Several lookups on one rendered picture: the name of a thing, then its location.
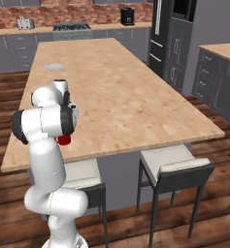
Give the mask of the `grey round plate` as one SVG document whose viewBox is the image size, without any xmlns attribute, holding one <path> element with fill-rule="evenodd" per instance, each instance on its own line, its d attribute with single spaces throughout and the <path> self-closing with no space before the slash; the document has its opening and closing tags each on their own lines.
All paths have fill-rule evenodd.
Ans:
<svg viewBox="0 0 230 248">
<path fill-rule="evenodd" d="M 63 64 L 48 64 L 45 66 L 45 70 L 58 71 L 64 69 L 64 67 L 65 66 Z"/>
</svg>

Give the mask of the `silver toaster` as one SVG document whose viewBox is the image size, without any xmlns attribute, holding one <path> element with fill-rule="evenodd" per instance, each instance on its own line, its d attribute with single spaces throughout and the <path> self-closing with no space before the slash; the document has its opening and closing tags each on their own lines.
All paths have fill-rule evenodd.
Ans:
<svg viewBox="0 0 230 248">
<path fill-rule="evenodd" d="M 34 21 L 31 18 L 24 18 L 21 16 L 16 22 L 19 30 L 31 30 L 35 28 Z"/>
</svg>

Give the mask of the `grey tall cabinet with oven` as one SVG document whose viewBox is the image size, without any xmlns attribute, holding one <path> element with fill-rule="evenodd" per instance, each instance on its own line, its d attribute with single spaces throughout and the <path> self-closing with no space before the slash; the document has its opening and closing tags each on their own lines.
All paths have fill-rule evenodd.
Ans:
<svg viewBox="0 0 230 248">
<path fill-rule="evenodd" d="M 170 21 L 164 79 L 179 93 L 183 89 L 197 0 L 175 0 Z"/>
</svg>

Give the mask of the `grey wall cupboards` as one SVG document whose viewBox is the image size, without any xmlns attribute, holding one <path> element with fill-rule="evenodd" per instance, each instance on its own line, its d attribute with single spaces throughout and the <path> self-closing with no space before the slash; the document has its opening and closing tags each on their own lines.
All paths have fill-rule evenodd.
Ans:
<svg viewBox="0 0 230 248">
<path fill-rule="evenodd" d="M 93 4 L 134 4 L 153 3 L 153 0 L 92 0 Z"/>
<path fill-rule="evenodd" d="M 0 7 L 40 6 L 41 0 L 0 0 Z"/>
</svg>

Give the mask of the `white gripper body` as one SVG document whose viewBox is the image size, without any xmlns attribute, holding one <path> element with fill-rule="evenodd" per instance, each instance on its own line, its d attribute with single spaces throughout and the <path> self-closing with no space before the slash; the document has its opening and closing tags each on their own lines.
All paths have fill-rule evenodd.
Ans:
<svg viewBox="0 0 230 248">
<path fill-rule="evenodd" d="M 79 117 L 79 109 L 76 103 L 70 102 L 68 107 L 72 110 L 76 117 Z"/>
</svg>

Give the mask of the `grey cupboards with drawers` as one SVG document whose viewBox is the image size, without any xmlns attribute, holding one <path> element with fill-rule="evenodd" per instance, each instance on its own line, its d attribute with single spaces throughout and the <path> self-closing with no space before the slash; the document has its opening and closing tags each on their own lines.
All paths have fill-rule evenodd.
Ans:
<svg viewBox="0 0 230 248">
<path fill-rule="evenodd" d="M 230 44 L 200 46 L 192 94 L 230 123 Z"/>
</svg>

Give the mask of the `red cup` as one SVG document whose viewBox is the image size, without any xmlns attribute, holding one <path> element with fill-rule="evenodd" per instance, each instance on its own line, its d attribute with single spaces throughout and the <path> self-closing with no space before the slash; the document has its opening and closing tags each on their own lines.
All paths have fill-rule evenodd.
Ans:
<svg viewBox="0 0 230 248">
<path fill-rule="evenodd" d="M 68 145 L 71 143 L 70 136 L 60 136 L 60 137 L 55 137 L 54 139 L 59 145 Z"/>
</svg>

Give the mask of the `grey stool with white cushion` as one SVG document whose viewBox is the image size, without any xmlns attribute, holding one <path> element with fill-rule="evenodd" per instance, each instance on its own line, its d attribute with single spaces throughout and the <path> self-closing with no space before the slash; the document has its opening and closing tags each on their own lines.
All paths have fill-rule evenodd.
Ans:
<svg viewBox="0 0 230 248">
<path fill-rule="evenodd" d="M 109 248 L 106 185 L 101 180 L 98 163 L 95 159 L 65 164 L 65 188 L 83 190 L 88 196 L 88 209 L 98 208 L 99 220 L 103 222 L 106 248 Z"/>
<path fill-rule="evenodd" d="M 171 203 L 174 203 L 178 190 L 196 187 L 196 199 L 187 235 L 192 236 L 204 187 L 214 168 L 215 165 L 209 159 L 195 158 L 184 144 L 140 152 L 136 211 L 140 210 L 141 189 L 147 186 L 153 189 L 148 248 L 152 248 L 158 196 L 172 193 Z"/>
</svg>

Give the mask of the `grey stove with hob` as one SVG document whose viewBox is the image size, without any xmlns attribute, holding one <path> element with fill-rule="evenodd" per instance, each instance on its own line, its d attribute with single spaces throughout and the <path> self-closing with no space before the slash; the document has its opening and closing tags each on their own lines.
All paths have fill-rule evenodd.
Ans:
<svg viewBox="0 0 230 248">
<path fill-rule="evenodd" d="M 87 21 L 54 23 L 53 37 L 56 41 L 85 40 L 92 38 L 92 29 Z"/>
</svg>

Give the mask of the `grey base cupboards run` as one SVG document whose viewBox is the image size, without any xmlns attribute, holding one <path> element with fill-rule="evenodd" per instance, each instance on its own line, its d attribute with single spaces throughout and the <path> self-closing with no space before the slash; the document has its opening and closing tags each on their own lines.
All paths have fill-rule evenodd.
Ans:
<svg viewBox="0 0 230 248">
<path fill-rule="evenodd" d="M 32 30 L 0 34 L 0 73 L 29 71 L 39 43 L 83 39 L 115 38 L 137 58 L 148 62 L 149 26 L 92 29 L 75 34 L 35 33 Z"/>
</svg>

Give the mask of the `black fridge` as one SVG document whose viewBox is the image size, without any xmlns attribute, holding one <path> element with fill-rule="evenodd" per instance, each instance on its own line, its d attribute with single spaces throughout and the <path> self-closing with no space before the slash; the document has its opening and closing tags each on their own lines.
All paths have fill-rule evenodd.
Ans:
<svg viewBox="0 0 230 248">
<path fill-rule="evenodd" d="M 149 39 L 149 67 L 163 77 L 169 23 L 174 0 L 153 0 L 152 26 Z"/>
</svg>

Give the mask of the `black coffee machine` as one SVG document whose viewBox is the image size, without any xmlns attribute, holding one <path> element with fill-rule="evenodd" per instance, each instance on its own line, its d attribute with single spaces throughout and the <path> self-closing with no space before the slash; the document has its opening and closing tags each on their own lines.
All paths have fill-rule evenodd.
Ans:
<svg viewBox="0 0 230 248">
<path fill-rule="evenodd" d="M 120 22 L 123 25 L 134 24 L 134 10 L 132 8 L 122 8 L 120 10 Z"/>
</svg>

